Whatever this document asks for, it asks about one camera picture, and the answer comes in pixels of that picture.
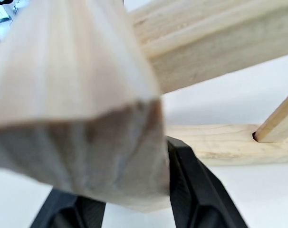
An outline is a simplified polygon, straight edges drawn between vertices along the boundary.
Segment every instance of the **black clamp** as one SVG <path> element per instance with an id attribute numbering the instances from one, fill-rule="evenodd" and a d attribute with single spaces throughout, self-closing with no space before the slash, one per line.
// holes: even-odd
<path id="1" fill-rule="evenodd" d="M 167 137 L 177 228 L 246 228 L 219 179 L 181 140 Z M 106 203 L 53 189 L 31 228 L 101 228 Z"/>

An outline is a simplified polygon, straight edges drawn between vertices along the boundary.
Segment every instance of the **light wood plank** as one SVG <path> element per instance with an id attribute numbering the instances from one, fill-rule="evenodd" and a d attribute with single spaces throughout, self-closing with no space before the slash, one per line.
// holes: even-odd
<path id="1" fill-rule="evenodd" d="M 288 138 L 288 97 L 254 135 L 260 143 L 275 143 Z"/>
<path id="2" fill-rule="evenodd" d="M 168 136 L 190 145 L 207 165 L 252 165 L 288 162 L 288 139 L 259 143 L 252 137 L 258 125 L 167 126 Z"/>
<path id="3" fill-rule="evenodd" d="M 151 211 L 170 205 L 165 146 L 122 3 L 31 1 L 0 43 L 0 167 Z"/>
<path id="4" fill-rule="evenodd" d="M 156 0 L 131 18 L 164 93 L 288 54 L 288 0 Z"/>

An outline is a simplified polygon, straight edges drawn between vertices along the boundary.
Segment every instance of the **blurry wooden stick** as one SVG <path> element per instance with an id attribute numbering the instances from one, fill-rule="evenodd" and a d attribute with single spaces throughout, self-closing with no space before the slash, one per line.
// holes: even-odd
<path id="1" fill-rule="evenodd" d="M 113 0 L 34 0 L 0 43 L 0 167 L 140 211 L 169 206 L 159 89 Z"/>
<path id="2" fill-rule="evenodd" d="M 260 143 L 276 143 L 288 138 L 288 97 L 255 132 Z"/>
<path id="3" fill-rule="evenodd" d="M 130 17 L 163 93 L 288 54 L 288 0 L 154 0 Z"/>

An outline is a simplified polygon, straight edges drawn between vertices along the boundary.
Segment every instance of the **wooden stick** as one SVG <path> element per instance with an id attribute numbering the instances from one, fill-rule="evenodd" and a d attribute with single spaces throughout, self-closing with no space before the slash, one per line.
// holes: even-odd
<path id="1" fill-rule="evenodd" d="M 156 0 L 131 18 L 164 93 L 288 54 L 288 0 Z"/>
<path id="2" fill-rule="evenodd" d="M 259 143 L 252 137 L 257 128 L 253 124 L 167 126 L 166 134 L 190 145 L 207 165 L 288 162 L 288 139 Z"/>
<path id="3" fill-rule="evenodd" d="M 288 138 L 288 97 L 254 135 L 260 143 L 275 143 Z"/>
<path id="4" fill-rule="evenodd" d="M 32 1 L 14 22 L 0 43 L 0 167 L 161 209 L 170 204 L 160 93 L 112 1 Z"/>

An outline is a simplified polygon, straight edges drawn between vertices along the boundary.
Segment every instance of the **wooden frame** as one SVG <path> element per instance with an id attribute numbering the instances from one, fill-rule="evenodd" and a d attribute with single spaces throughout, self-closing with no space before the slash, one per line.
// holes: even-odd
<path id="1" fill-rule="evenodd" d="M 288 0 L 154 0 L 130 16 L 164 93 L 288 54 Z"/>
<path id="2" fill-rule="evenodd" d="M 0 42 L 0 167 L 141 211 L 169 206 L 160 93 L 121 1 L 32 6 Z M 161 0 L 129 18 L 164 93 L 288 54 L 288 0 Z M 288 162 L 288 98 L 261 127 L 167 134 L 211 165 Z"/>

